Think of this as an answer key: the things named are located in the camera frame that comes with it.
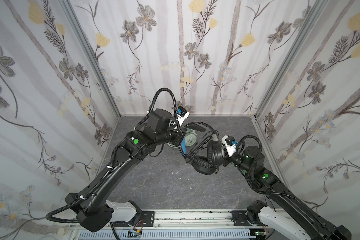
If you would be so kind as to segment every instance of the floral wallpaper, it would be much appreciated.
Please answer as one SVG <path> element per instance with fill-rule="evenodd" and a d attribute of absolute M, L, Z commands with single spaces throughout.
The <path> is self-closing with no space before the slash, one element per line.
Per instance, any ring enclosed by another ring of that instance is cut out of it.
<path fill-rule="evenodd" d="M 0 1 L 0 239 L 62 239 L 45 214 L 99 170 L 117 119 L 78 46 L 58 2 Z"/>
<path fill-rule="evenodd" d="M 257 118 L 294 193 L 360 239 L 360 1 L 327 3 Z"/>
<path fill-rule="evenodd" d="M 161 87 L 191 114 L 254 114 L 314 4 L 70 2 L 122 114 L 145 114 Z"/>

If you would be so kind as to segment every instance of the headphones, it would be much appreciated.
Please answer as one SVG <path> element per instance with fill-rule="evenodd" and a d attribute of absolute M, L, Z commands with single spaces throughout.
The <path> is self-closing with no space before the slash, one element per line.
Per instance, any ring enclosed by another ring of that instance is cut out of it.
<path fill-rule="evenodd" d="M 207 157 L 196 155 L 192 159 L 193 168 L 202 174 L 211 175 L 218 171 L 220 165 L 224 162 L 224 148 L 218 141 L 216 134 L 212 135 L 213 140 L 207 143 Z"/>

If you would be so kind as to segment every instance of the gray marble floor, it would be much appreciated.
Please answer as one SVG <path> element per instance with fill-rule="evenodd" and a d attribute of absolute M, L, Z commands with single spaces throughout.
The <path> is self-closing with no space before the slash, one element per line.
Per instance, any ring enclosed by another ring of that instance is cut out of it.
<path fill-rule="evenodd" d="M 109 162 L 113 147 L 141 118 L 120 118 L 103 167 Z M 240 139 L 248 134 L 256 135 L 249 117 L 189 117 L 185 123 L 192 121 L 210 124 L 220 137 L 231 135 Z M 255 144 L 253 139 L 246 140 L 246 146 Z M 267 158 L 264 165 L 270 169 Z M 256 199 L 264 201 L 263 195 L 253 192 L 232 165 L 221 166 L 217 174 L 202 175 L 185 163 L 177 148 L 167 145 L 158 157 L 147 156 L 132 169 L 108 199 L 133 200 L 141 209 L 238 209 L 247 208 Z"/>

